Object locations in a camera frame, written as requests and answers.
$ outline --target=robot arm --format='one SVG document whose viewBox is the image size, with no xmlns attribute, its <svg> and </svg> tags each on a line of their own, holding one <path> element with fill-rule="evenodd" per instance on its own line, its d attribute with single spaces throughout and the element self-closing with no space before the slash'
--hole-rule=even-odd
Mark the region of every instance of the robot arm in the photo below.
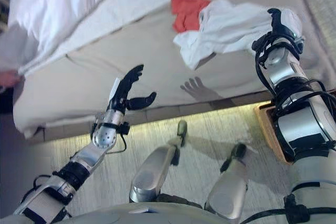
<svg viewBox="0 0 336 224">
<path fill-rule="evenodd" d="M 112 90 L 116 91 L 106 112 L 99 115 L 93 124 L 90 144 L 71 157 L 59 172 L 53 172 L 44 184 L 20 204 L 15 215 L 25 216 L 35 223 L 54 223 L 64 219 L 67 214 L 65 206 L 102 162 L 105 154 L 115 146 L 117 134 L 128 134 L 128 123 L 122 124 L 125 110 L 138 110 L 153 103 L 155 92 L 146 98 L 127 100 L 128 92 L 132 84 L 138 81 L 142 70 L 143 65 L 137 66 L 119 83 L 115 82 Z"/>
<path fill-rule="evenodd" d="M 272 31 L 253 43 L 256 70 L 273 94 L 277 140 L 286 160 L 293 162 L 289 169 L 291 194 L 284 198 L 285 209 L 274 210 L 285 214 L 290 224 L 334 223 L 336 99 L 320 81 L 309 80 L 300 67 L 303 39 L 296 14 L 274 8 L 268 12 L 272 14 Z M 313 89 L 313 82 L 321 91 Z"/>
</svg>

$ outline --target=wooden tray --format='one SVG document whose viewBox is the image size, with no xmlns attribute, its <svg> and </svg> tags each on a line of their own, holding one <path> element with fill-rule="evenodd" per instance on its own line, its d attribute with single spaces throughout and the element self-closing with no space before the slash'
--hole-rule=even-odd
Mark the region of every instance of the wooden tray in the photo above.
<svg viewBox="0 0 336 224">
<path fill-rule="evenodd" d="M 262 133 L 266 139 L 267 145 L 273 150 L 276 157 L 286 165 L 291 165 L 292 162 L 288 162 L 283 155 L 279 141 L 275 135 L 275 130 L 273 128 L 273 122 L 271 118 L 274 106 L 270 103 L 265 105 L 259 105 L 254 108 L 257 115 L 259 125 L 261 127 Z"/>
</svg>

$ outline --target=carpet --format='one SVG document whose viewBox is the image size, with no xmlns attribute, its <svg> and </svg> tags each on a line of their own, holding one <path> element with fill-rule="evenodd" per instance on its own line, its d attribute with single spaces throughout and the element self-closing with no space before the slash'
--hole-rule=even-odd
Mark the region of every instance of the carpet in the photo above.
<svg viewBox="0 0 336 224">
<path fill-rule="evenodd" d="M 336 0 L 305 0 L 318 26 L 322 44 L 336 59 Z"/>
</svg>

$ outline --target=human hand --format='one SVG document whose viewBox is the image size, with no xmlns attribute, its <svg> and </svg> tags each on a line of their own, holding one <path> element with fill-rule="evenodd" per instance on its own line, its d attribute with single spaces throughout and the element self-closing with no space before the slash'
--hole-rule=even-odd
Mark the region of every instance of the human hand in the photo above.
<svg viewBox="0 0 336 224">
<path fill-rule="evenodd" d="M 14 87 L 21 81 L 21 77 L 18 75 L 16 70 L 9 70 L 5 72 L 0 72 L 0 86 L 5 88 Z"/>
</svg>

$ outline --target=white cloth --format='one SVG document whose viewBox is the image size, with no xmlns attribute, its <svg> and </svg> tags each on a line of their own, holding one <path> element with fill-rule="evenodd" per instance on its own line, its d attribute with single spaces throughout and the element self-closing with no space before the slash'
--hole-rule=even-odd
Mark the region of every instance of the white cloth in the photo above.
<svg viewBox="0 0 336 224">
<path fill-rule="evenodd" d="M 251 49 L 254 40 L 272 29 L 266 7 L 251 3 L 233 5 L 228 0 L 212 1 L 200 12 L 199 24 L 199 31 L 180 33 L 173 40 L 192 70 L 214 52 Z"/>
<path fill-rule="evenodd" d="M 29 63 L 21 67 L 19 72 L 24 73 L 48 58 L 101 1 L 10 0 L 9 28 L 19 25 L 30 38 L 38 41 L 36 53 L 29 57 Z"/>
</svg>

